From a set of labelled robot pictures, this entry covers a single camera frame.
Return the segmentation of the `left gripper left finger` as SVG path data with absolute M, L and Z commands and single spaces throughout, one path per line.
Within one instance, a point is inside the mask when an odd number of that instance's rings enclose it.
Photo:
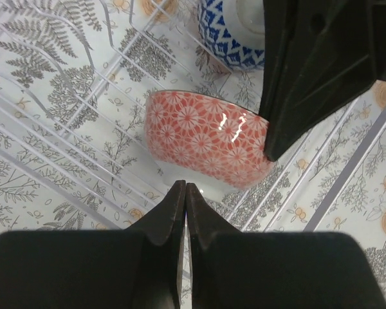
M 185 195 L 126 229 L 0 234 L 0 308 L 179 308 Z

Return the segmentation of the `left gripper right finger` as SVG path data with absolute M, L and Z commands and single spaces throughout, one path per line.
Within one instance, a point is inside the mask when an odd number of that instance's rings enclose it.
M 186 186 L 194 308 L 386 308 L 359 244 L 340 232 L 241 232 Z

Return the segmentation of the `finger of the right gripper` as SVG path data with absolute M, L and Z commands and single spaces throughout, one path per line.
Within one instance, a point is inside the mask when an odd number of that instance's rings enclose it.
M 278 160 L 304 133 L 386 81 L 386 1 L 265 1 L 259 115 Z

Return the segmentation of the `blue white patterned bowl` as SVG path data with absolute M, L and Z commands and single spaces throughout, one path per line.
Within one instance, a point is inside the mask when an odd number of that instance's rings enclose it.
M 203 45 L 231 70 L 264 68 L 265 20 L 261 0 L 202 0 L 198 29 Z

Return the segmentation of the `red patterned bowl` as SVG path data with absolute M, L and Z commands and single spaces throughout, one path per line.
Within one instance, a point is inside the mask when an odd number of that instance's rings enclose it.
M 271 171 L 274 163 L 264 154 L 268 126 L 252 111 L 191 91 L 155 91 L 146 99 L 152 157 L 234 189 L 252 187 Z

